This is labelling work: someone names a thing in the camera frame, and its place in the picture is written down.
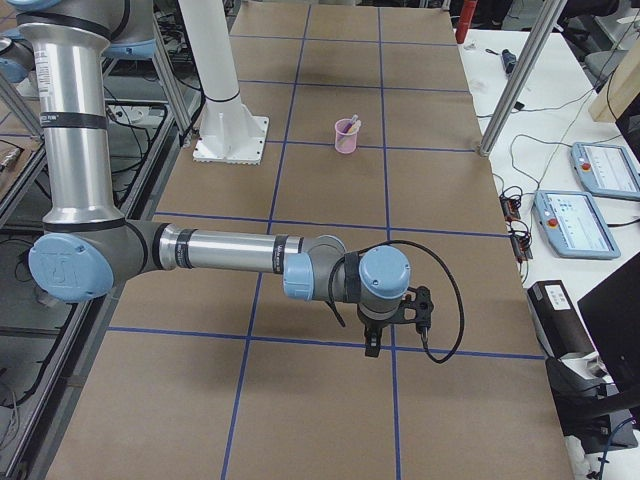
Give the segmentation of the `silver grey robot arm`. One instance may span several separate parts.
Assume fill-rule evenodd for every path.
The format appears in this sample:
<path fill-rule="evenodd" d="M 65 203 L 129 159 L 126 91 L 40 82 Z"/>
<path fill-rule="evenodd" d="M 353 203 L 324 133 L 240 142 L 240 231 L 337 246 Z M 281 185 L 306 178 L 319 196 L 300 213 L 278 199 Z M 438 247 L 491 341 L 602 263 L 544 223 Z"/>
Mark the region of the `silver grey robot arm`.
<path fill-rule="evenodd" d="M 154 55 L 150 2 L 17 1 L 14 9 L 33 51 L 52 197 L 28 261 L 43 290 L 77 303 L 156 270 L 274 273 L 291 298 L 355 305 L 365 352 L 378 354 L 383 330 L 404 323 L 411 306 L 410 264 L 398 249 L 348 252 L 331 235 L 182 229 L 129 220 L 116 207 L 101 60 Z"/>

